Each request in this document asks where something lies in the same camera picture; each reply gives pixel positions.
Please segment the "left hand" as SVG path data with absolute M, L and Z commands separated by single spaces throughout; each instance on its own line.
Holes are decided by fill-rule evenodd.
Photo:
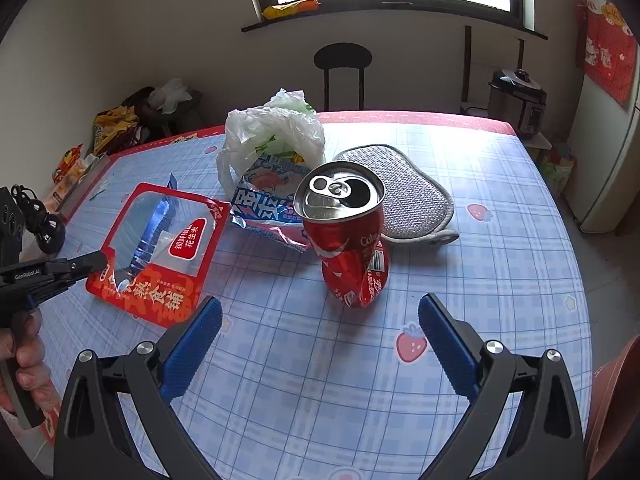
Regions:
M 16 341 L 8 328 L 1 330 L 1 359 L 15 358 L 18 369 L 15 373 L 21 388 L 28 391 L 43 411 L 50 411 L 60 402 L 60 397 L 51 382 L 50 368 L 44 364 L 46 349 L 39 337 L 42 315 L 35 309 L 25 318 L 23 336 Z

